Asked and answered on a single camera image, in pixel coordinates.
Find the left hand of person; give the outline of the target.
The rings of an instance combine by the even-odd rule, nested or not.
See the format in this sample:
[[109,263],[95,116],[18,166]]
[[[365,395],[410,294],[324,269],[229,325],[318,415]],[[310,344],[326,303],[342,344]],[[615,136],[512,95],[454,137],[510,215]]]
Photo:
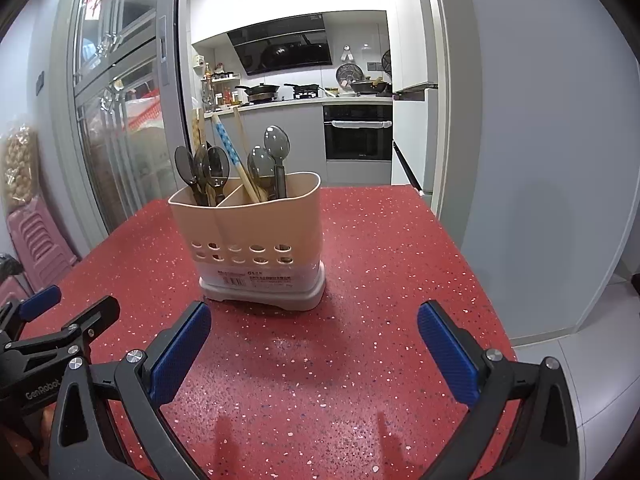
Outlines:
[[46,406],[41,411],[41,419],[40,419],[40,437],[41,437],[40,462],[43,465],[47,465],[49,463],[50,441],[51,441],[51,432],[52,432],[54,413],[55,413],[55,405],[54,404]]

